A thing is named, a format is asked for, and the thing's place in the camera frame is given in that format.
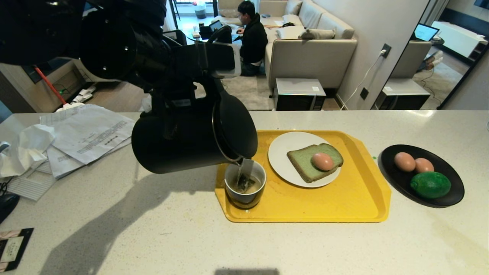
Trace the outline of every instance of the egg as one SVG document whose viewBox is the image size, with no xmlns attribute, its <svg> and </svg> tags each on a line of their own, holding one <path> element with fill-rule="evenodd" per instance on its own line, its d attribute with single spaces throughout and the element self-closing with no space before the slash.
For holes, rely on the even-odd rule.
<svg viewBox="0 0 489 275">
<path fill-rule="evenodd" d="M 416 168 L 416 162 L 414 158 L 406 153 L 400 152 L 394 156 L 394 163 L 396 166 L 404 172 L 412 172 Z"/>
<path fill-rule="evenodd" d="M 317 167 L 317 169 L 323 171 L 329 171 L 334 167 L 333 159 L 330 157 L 330 155 L 321 152 L 314 154 L 312 157 L 312 163 Z"/>
<path fill-rule="evenodd" d="M 416 172 L 418 173 L 435 171 L 433 164 L 427 159 L 417 158 L 415 162 L 416 162 Z"/>
</svg>

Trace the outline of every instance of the white countertop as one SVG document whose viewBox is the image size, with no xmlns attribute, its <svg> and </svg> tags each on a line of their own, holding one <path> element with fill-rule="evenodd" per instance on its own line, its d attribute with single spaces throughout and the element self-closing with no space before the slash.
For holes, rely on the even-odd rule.
<svg viewBox="0 0 489 275">
<path fill-rule="evenodd" d="M 0 231 L 34 232 L 18 269 L 5 274 L 487 275 L 487 111 L 252 117 L 257 129 L 344 131 L 372 156 L 393 144 L 422 147 L 457 170 L 465 197 L 455 206 L 429 208 L 392 188 L 382 223 L 232 223 L 213 192 L 215 166 L 151 174 L 127 146 L 59 180 L 38 202 L 20 200 Z M 13 115 L 0 125 L 0 140 L 11 141 L 38 121 L 39 114 Z"/>
</svg>

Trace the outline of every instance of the toast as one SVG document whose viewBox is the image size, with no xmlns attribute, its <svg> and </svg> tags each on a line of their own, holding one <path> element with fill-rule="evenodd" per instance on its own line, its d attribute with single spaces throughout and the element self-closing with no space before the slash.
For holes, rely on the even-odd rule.
<svg viewBox="0 0 489 275">
<path fill-rule="evenodd" d="M 314 166 L 312 157 L 319 152 L 328 154 L 333 159 L 333 169 L 322 171 Z M 294 165 L 295 170 L 301 175 L 301 178 L 307 183 L 312 183 L 325 176 L 331 175 L 338 169 L 338 167 L 343 165 L 343 157 L 338 150 L 326 143 L 311 145 L 306 148 L 287 152 L 287 157 L 290 162 L 292 162 L 292 165 Z"/>
</svg>

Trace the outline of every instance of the man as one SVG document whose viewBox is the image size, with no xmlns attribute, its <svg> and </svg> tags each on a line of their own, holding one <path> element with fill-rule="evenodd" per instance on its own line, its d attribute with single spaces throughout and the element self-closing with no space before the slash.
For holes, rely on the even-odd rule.
<svg viewBox="0 0 489 275">
<path fill-rule="evenodd" d="M 256 75 L 265 55 L 265 46 L 268 43 L 267 34 L 252 2 L 241 2 L 238 6 L 238 13 L 241 23 L 246 26 L 236 31 L 238 34 L 243 34 L 241 38 L 243 45 L 240 49 L 241 75 Z"/>
</svg>

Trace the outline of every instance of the computer mouse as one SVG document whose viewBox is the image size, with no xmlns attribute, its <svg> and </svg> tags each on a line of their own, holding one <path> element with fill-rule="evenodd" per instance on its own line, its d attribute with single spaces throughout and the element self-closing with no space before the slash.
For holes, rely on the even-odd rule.
<svg viewBox="0 0 489 275">
<path fill-rule="evenodd" d="M 10 213 L 12 213 L 15 206 L 17 206 L 19 199 L 20 197 L 14 194 L 0 196 L 0 223 L 2 223 Z"/>
</svg>

